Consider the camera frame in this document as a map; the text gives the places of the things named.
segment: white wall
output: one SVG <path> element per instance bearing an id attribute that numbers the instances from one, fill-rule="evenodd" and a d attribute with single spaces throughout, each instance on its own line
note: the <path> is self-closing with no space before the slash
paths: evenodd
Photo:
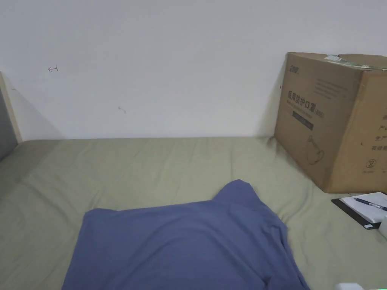
<path id="1" fill-rule="evenodd" d="M 387 55 L 384 0 L 0 4 L 24 140 L 271 135 L 287 51 Z"/>

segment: notepad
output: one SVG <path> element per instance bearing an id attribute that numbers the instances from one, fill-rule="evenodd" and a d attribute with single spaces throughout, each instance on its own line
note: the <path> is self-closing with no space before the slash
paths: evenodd
<path id="1" fill-rule="evenodd" d="M 376 208 L 374 206 L 365 205 L 364 203 L 356 201 L 355 198 L 361 198 L 362 200 L 373 202 L 378 205 L 387 206 L 387 195 L 385 195 L 384 193 L 374 192 L 369 194 L 344 197 L 340 200 L 370 223 L 381 222 L 383 218 L 387 215 L 386 211 Z"/>

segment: mattress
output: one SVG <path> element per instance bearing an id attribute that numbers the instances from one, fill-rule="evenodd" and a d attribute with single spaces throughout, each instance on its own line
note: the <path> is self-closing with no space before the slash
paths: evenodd
<path id="1" fill-rule="evenodd" d="M 387 240 L 331 203 L 274 138 L 29 141 L 0 163 L 0 289 L 60 289 L 83 215 L 211 199 L 249 182 L 312 289 L 387 287 Z"/>

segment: black clipboard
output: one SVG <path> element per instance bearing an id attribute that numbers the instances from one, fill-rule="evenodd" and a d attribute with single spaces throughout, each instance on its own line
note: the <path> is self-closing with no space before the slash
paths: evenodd
<path id="1" fill-rule="evenodd" d="M 359 215 L 356 211 L 354 211 L 352 208 L 350 208 L 345 203 L 343 203 L 340 200 L 340 198 L 335 198 L 335 199 L 332 199 L 331 201 L 335 205 L 337 205 L 343 212 L 345 212 L 347 215 L 349 215 L 351 218 L 353 218 L 355 221 L 361 224 L 365 229 L 373 230 L 373 229 L 378 229 L 380 227 L 381 223 L 370 223 L 361 215 Z"/>

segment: blue pen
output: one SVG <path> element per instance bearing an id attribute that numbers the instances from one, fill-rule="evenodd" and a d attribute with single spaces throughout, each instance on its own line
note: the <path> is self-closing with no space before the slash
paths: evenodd
<path id="1" fill-rule="evenodd" d="M 385 206 L 382 206 L 382 205 L 377 205 L 376 203 L 373 203 L 373 202 L 370 202 L 370 201 L 366 201 L 366 200 L 362 200 L 360 198 L 355 198 L 356 201 L 358 202 L 361 202 L 361 203 L 364 203 L 366 205 L 370 205 L 370 206 L 374 206 L 380 210 L 385 210 L 387 212 L 387 207 Z"/>

